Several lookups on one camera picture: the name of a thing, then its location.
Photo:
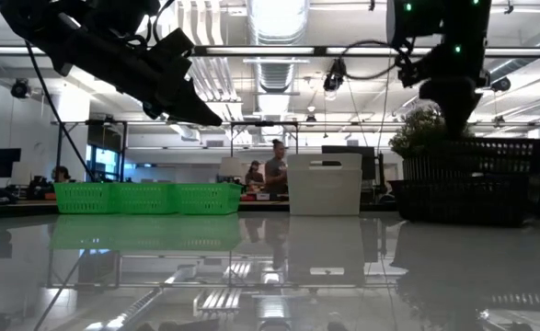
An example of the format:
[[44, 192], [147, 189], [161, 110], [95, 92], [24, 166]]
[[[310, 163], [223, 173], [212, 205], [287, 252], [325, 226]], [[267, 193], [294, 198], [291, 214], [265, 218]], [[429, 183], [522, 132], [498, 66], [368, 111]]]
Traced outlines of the black mesh plastic basket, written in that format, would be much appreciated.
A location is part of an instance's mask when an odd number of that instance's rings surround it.
[[414, 223], [518, 227], [537, 210], [540, 188], [527, 177], [394, 180], [402, 218]]
[[540, 139], [461, 138], [433, 145], [423, 174], [430, 178], [535, 175], [540, 172]]

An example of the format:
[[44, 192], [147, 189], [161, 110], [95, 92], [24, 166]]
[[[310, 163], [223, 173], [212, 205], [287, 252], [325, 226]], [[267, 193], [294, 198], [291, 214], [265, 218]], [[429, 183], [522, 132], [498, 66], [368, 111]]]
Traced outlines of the green potted plant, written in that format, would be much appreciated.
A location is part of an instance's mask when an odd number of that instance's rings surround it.
[[404, 124], [389, 141], [391, 151], [403, 159], [431, 157], [441, 159], [454, 141], [474, 138], [469, 125], [456, 138], [448, 133], [445, 118], [436, 104], [425, 104], [402, 117]]

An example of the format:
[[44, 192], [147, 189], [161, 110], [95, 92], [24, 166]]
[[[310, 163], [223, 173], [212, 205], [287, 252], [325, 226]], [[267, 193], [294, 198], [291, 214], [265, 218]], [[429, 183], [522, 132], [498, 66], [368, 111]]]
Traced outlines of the silver air duct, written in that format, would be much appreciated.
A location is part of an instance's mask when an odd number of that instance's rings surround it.
[[[304, 40], [310, 0], [246, 0], [250, 43], [292, 46]], [[257, 58], [254, 64], [259, 112], [278, 116], [287, 112], [296, 64], [293, 58], [275, 63]]]

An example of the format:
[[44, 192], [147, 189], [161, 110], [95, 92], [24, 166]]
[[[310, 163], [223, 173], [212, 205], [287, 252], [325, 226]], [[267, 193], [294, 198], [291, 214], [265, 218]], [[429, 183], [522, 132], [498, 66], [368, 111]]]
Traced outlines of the green mesh plastic basket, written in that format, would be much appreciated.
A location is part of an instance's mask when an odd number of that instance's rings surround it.
[[114, 211], [123, 214], [173, 214], [178, 212], [176, 186], [171, 183], [114, 184]]
[[114, 212], [111, 183], [55, 183], [57, 208], [63, 214]]
[[177, 184], [178, 210], [185, 215], [226, 215], [237, 212], [241, 187], [233, 183]]

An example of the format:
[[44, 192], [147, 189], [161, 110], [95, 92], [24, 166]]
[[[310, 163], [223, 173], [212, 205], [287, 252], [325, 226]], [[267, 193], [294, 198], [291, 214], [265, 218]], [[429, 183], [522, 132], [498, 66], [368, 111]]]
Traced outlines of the person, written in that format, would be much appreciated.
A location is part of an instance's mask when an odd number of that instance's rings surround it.
[[59, 165], [52, 170], [52, 179], [54, 182], [71, 182], [69, 170], [66, 166]]
[[246, 173], [245, 180], [249, 191], [263, 190], [265, 187], [264, 176], [259, 172], [259, 166], [259, 161], [252, 161]]
[[270, 194], [287, 194], [287, 166], [284, 163], [285, 147], [283, 142], [272, 141], [273, 157], [264, 165], [265, 191]]

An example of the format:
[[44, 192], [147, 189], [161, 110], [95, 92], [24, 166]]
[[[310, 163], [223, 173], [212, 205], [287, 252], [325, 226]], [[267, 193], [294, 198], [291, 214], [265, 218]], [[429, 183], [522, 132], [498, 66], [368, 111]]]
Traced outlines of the dark ribbed plant pot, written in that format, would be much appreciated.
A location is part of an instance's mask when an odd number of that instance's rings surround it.
[[438, 179], [441, 176], [439, 163], [427, 156], [406, 158], [402, 161], [405, 180]]

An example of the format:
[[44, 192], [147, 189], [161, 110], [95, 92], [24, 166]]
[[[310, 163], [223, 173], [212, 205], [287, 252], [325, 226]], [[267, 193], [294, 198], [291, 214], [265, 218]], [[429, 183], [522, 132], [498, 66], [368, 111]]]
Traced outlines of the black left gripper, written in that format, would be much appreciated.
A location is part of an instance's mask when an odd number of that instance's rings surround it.
[[154, 120], [166, 113], [177, 121], [220, 126], [223, 120], [197, 95], [193, 81], [186, 78], [191, 66], [189, 56], [159, 62], [146, 56], [149, 50], [93, 34], [74, 34], [61, 46], [65, 63], [138, 100], [147, 117]]

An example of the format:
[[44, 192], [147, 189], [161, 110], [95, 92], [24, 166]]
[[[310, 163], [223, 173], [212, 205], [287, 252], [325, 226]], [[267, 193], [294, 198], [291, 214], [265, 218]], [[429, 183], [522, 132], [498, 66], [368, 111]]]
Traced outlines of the white plastic storage bin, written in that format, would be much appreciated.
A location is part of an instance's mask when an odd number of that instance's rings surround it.
[[362, 191], [359, 154], [293, 154], [287, 162], [291, 215], [359, 214]]

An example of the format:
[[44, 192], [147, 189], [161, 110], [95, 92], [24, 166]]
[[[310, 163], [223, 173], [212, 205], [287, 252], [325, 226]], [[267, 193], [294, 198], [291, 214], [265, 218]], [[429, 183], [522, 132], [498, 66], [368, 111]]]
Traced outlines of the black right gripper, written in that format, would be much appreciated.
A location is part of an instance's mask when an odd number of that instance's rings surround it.
[[422, 58], [412, 61], [407, 52], [396, 57], [398, 78], [403, 87], [419, 85], [419, 99], [439, 105], [446, 140], [471, 137], [468, 120], [486, 86], [484, 43], [440, 43]]

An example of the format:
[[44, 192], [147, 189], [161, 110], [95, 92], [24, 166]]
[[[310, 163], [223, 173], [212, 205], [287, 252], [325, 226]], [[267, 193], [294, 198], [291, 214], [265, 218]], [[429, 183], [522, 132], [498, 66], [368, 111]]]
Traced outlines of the black workstation frame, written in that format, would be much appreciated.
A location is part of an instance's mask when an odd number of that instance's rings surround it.
[[230, 126], [230, 156], [234, 156], [234, 128], [235, 126], [242, 126], [246, 129], [248, 126], [254, 126], [259, 128], [275, 127], [275, 126], [292, 126], [295, 129], [295, 153], [299, 154], [299, 132], [301, 123], [298, 121], [273, 121], [273, 120], [257, 120], [257, 121], [228, 121], [226, 125]]
[[118, 179], [119, 182], [123, 182], [124, 177], [124, 162], [126, 159], [126, 151], [128, 149], [128, 134], [129, 134], [129, 122], [123, 121], [123, 120], [84, 120], [84, 121], [66, 121], [62, 122], [60, 120], [54, 121], [54, 125], [57, 125], [59, 127], [59, 134], [57, 139], [57, 152], [56, 152], [56, 166], [59, 167], [61, 165], [61, 159], [62, 159], [62, 150], [63, 150], [63, 139], [66, 139], [67, 142], [70, 143], [70, 146], [77, 157], [77, 160], [81, 163], [82, 167], [84, 168], [84, 178], [89, 177], [91, 182], [98, 182], [98, 179], [95, 177], [95, 174], [98, 173], [98, 171], [94, 168], [94, 165], [92, 168], [89, 168], [86, 164], [86, 159], [80, 154], [79, 150], [77, 149], [75, 142], [73, 138], [71, 137], [71, 132], [74, 128], [78, 126], [87, 126], [87, 127], [101, 127], [103, 131], [105, 131], [107, 128], [114, 129], [115, 126], [121, 125], [123, 128], [123, 131], [121, 133], [121, 148], [118, 151], [119, 159], [118, 159], [118, 169], [117, 174], [115, 175], [115, 178]]

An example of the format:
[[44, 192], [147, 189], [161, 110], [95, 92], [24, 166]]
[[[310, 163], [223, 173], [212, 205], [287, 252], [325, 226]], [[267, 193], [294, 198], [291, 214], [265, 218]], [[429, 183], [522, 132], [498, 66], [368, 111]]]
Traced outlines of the black computer monitor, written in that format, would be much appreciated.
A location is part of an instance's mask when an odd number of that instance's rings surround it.
[[20, 148], [0, 149], [0, 177], [8, 178], [12, 176], [13, 164], [20, 161]]
[[376, 179], [375, 150], [373, 147], [323, 145], [321, 152], [323, 154], [360, 154], [362, 156], [362, 179]]

